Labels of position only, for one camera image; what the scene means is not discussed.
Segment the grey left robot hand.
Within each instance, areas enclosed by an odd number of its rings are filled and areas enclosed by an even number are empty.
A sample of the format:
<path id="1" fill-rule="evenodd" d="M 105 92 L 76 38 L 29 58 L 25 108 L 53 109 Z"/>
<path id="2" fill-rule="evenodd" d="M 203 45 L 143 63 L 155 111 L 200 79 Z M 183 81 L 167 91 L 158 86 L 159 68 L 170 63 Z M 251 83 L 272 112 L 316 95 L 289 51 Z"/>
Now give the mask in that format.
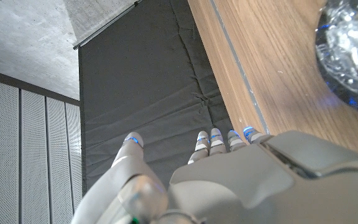
<path id="1" fill-rule="evenodd" d="M 358 223 L 358 153 L 299 131 L 198 134 L 164 186 L 129 133 L 73 223 Z"/>

